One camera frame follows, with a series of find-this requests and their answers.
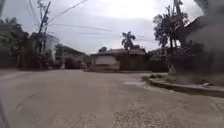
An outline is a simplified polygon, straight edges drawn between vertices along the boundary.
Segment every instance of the utility pole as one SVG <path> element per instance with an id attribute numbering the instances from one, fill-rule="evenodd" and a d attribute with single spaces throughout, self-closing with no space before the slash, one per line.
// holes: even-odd
<path id="1" fill-rule="evenodd" d="M 44 16 L 43 16 L 41 24 L 40 24 L 39 33 L 42 32 L 42 29 L 43 29 L 44 25 L 46 25 L 47 22 L 48 22 L 49 18 L 47 17 L 47 14 L 49 13 L 50 5 L 51 5 L 51 2 L 48 3 L 47 9 L 45 10 Z"/>
<path id="2" fill-rule="evenodd" d="M 182 16 L 182 12 L 180 9 L 180 5 L 182 4 L 182 2 L 180 0 L 174 0 L 174 5 L 176 7 L 176 11 L 177 11 L 177 15 L 178 16 Z M 183 18 L 180 18 L 178 20 L 179 22 L 179 27 L 180 27 L 180 43 L 181 43 L 181 47 L 185 47 L 187 42 L 186 42 L 186 33 L 185 33 L 185 27 L 184 27 L 184 22 L 183 22 Z"/>
<path id="3" fill-rule="evenodd" d="M 41 3 L 42 0 L 38 0 L 37 4 L 39 5 L 38 8 L 40 8 L 40 21 L 43 20 L 43 12 L 42 10 L 46 7 Z"/>
<path id="4" fill-rule="evenodd" d="M 4 5 L 5 5 L 5 0 L 0 0 L 0 17 L 2 15 L 2 10 L 4 8 Z"/>
<path id="5" fill-rule="evenodd" d="M 39 31 L 38 31 L 38 39 L 37 39 L 37 42 L 36 42 L 36 52 L 39 52 L 41 53 L 42 51 L 44 51 L 45 49 L 45 45 L 46 45 L 46 33 L 42 32 L 43 31 L 43 28 L 44 27 L 47 27 L 47 22 L 48 22 L 48 17 L 47 17 L 47 14 L 49 13 L 49 8 L 50 8 L 50 5 L 51 5 L 51 2 L 48 3 L 48 6 L 44 12 L 44 16 L 41 18 L 41 24 L 40 24 L 40 28 L 39 28 Z"/>

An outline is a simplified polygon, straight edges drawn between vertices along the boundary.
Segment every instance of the cobblestone road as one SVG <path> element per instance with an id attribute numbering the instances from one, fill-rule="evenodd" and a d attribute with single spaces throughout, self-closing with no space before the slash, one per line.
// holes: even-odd
<path id="1" fill-rule="evenodd" d="M 147 87 L 140 77 L 37 72 L 0 79 L 0 94 L 12 128 L 224 127 L 222 99 Z"/>

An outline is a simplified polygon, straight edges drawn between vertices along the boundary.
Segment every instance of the white building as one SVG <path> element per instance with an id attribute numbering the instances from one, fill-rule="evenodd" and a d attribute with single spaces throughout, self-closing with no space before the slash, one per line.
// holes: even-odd
<path id="1" fill-rule="evenodd" d="M 47 36 L 47 41 L 46 41 L 45 50 L 46 51 L 51 50 L 52 56 L 55 59 L 55 53 L 56 53 L 55 46 L 60 43 L 60 40 L 59 38 L 52 36 L 50 34 L 47 34 L 46 36 Z"/>

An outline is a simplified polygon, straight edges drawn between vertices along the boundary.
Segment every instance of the road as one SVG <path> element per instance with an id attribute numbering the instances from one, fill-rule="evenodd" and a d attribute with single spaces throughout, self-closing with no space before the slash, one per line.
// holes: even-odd
<path id="1" fill-rule="evenodd" d="M 224 127 L 222 99 L 148 87 L 141 75 L 19 73 L 0 78 L 0 96 L 12 128 Z"/>

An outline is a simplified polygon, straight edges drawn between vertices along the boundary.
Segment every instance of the cloudy sky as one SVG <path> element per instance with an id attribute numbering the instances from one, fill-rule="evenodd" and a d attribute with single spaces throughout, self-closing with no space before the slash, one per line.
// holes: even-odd
<path id="1" fill-rule="evenodd" d="M 39 18 L 37 0 L 30 0 Z M 50 19 L 81 0 L 51 0 Z M 158 47 L 154 40 L 152 19 L 163 13 L 173 0 L 88 0 L 84 4 L 53 20 L 48 33 L 57 36 L 61 43 L 86 53 L 96 52 L 100 47 L 121 47 L 121 33 L 132 31 L 137 35 L 135 44 L 147 50 Z M 193 0 L 182 0 L 182 10 L 192 21 L 202 15 Z M 29 0 L 6 0 L 4 17 L 16 17 L 28 32 L 37 31 L 34 18 L 29 14 Z"/>

